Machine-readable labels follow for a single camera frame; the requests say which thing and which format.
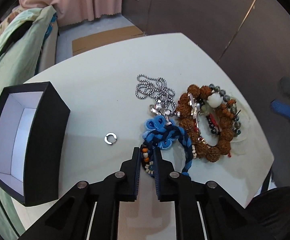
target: round table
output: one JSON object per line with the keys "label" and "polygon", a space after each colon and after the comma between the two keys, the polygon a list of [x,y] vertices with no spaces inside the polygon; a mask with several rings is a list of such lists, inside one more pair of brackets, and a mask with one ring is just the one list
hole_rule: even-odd
{"label": "round table", "polygon": [[[94,183],[120,169],[142,143],[144,121],[151,118],[149,104],[135,96],[137,75],[163,77],[176,92],[175,101],[190,84],[213,83],[231,92],[250,116],[249,134],[235,151],[244,155],[222,156],[216,163],[193,160],[192,180],[214,180],[242,206],[262,185],[274,160],[265,135],[248,103],[220,67],[181,33],[162,34],[121,41],[79,54],[43,71],[27,82],[50,81],[70,108],[60,162],[59,197],[80,180]],[[107,133],[117,135],[108,145]],[[179,143],[162,151],[181,171],[184,152]],[[14,201],[27,229],[55,201],[24,207]],[[173,203],[160,203],[154,180],[141,169],[137,201],[121,203],[119,239],[176,239]]]}

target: blue handle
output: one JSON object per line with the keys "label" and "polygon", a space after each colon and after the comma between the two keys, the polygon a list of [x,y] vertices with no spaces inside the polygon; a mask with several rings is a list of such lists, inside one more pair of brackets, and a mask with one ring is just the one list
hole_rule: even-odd
{"label": "blue handle", "polygon": [[270,104],[271,110],[276,114],[282,115],[286,119],[290,120],[290,106],[282,103],[279,100],[273,100]]}

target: split ring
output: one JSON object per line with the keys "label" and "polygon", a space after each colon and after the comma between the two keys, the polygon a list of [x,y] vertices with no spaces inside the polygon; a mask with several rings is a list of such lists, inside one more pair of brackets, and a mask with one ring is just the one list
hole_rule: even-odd
{"label": "split ring", "polygon": [[[110,142],[110,141],[108,141],[108,136],[110,136],[110,135],[112,135],[113,137],[114,137],[114,139],[115,139],[115,141],[114,142]],[[109,144],[109,145],[112,145],[112,144],[114,144],[115,142],[117,141],[117,136],[116,136],[116,134],[114,134],[113,132],[110,132],[110,133],[107,133],[106,134],[106,136],[105,136],[105,143],[107,143],[107,144]]]}

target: floor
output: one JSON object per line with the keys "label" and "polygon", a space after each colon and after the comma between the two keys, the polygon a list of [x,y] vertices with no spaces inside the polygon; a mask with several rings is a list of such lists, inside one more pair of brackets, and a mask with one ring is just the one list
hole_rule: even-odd
{"label": "floor", "polygon": [[56,63],[72,57],[72,41],[87,35],[108,31],[117,28],[133,26],[133,24],[122,15],[105,16],[93,22],[82,22],[59,28],[57,39]]}

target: white bead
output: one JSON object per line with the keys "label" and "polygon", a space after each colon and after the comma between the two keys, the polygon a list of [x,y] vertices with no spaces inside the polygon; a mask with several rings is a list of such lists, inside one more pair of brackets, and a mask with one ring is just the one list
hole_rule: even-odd
{"label": "white bead", "polygon": [[207,98],[207,103],[210,105],[211,108],[219,107],[222,102],[223,98],[219,93],[213,93]]}

